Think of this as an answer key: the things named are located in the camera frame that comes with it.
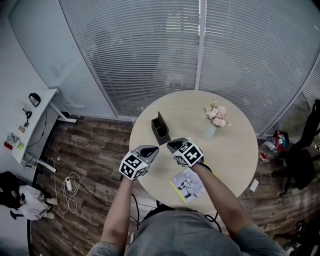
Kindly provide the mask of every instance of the white cloth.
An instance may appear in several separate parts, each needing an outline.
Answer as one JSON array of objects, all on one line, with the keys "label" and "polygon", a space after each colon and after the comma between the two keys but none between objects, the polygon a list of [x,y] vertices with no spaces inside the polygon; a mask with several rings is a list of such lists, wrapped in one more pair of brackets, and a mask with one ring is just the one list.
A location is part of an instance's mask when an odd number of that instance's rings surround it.
[{"label": "white cloth", "polygon": [[41,192],[32,186],[20,186],[20,196],[24,194],[25,204],[19,208],[19,211],[30,221],[40,220],[49,209],[48,206],[39,199]]}]

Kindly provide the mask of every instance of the person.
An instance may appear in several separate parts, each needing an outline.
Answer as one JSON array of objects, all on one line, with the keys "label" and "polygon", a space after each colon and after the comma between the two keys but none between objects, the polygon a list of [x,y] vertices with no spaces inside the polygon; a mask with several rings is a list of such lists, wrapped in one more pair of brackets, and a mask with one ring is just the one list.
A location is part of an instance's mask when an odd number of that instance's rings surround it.
[{"label": "person", "polygon": [[55,214],[48,210],[51,205],[58,205],[58,200],[45,198],[40,190],[23,184],[25,182],[9,171],[0,173],[0,205],[19,210],[30,221],[40,220],[42,217],[54,219]]},{"label": "person", "polygon": [[133,180],[123,177],[105,218],[100,242],[88,256],[285,256],[286,252],[253,223],[236,196],[200,163],[200,177],[229,236],[214,229],[201,213],[169,210],[160,205],[149,212],[126,252]]}]

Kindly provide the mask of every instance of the large water bottle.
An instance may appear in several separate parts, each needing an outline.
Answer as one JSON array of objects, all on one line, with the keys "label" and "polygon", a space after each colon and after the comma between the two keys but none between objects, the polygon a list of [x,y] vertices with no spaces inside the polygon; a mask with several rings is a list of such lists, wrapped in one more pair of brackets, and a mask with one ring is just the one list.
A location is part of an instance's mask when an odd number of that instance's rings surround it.
[{"label": "large water bottle", "polygon": [[281,140],[278,141],[275,137],[271,137],[259,147],[258,164],[270,162],[280,154],[279,142],[281,143]]}]

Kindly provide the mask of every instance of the gray t-shirt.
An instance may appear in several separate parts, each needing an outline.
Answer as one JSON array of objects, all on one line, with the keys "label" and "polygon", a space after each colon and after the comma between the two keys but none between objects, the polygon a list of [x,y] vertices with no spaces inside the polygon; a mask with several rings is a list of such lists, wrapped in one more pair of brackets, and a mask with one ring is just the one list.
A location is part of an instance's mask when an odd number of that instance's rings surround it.
[{"label": "gray t-shirt", "polygon": [[[88,256],[116,256],[116,246],[96,243]],[[234,240],[214,229],[202,214],[163,211],[142,222],[126,256],[286,256],[265,233],[248,226]]]}]

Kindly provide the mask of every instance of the open box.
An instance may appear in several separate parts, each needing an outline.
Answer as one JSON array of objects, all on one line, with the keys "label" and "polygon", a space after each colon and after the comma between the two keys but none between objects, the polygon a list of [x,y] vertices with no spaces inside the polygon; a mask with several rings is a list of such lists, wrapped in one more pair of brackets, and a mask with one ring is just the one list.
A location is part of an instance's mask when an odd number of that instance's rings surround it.
[{"label": "open box", "polygon": [[171,141],[169,136],[169,128],[166,125],[160,112],[158,112],[158,117],[151,120],[151,128],[153,130],[154,136],[158,141],[159,145],[165,144]]}]

